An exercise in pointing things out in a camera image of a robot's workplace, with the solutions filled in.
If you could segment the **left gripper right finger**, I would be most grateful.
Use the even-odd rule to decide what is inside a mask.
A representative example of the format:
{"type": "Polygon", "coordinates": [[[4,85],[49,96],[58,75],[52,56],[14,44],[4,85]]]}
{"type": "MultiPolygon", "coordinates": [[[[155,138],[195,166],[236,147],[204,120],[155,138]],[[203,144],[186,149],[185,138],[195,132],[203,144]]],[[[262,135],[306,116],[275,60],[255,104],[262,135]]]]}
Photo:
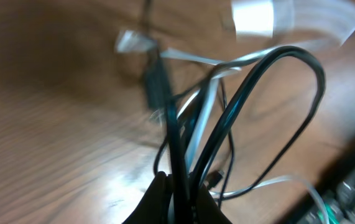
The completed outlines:
{"type": "Polygon", "coordinates": [[[190,210],[192,223],[196,224],[231,224],[222,213],[207,188],[195,185],[190,177],[190,210]]]}

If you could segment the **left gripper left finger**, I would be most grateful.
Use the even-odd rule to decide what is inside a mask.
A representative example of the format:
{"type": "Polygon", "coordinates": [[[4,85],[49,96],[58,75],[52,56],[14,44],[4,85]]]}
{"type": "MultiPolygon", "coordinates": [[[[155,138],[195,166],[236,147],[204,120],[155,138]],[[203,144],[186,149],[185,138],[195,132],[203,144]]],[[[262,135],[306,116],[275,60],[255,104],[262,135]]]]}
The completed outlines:
{"type": "Polygon", "coordinates": [[[165,172],[158,172],[138,206],[122,224],[166,224],[172,193],[170,178],[165,172]]]}

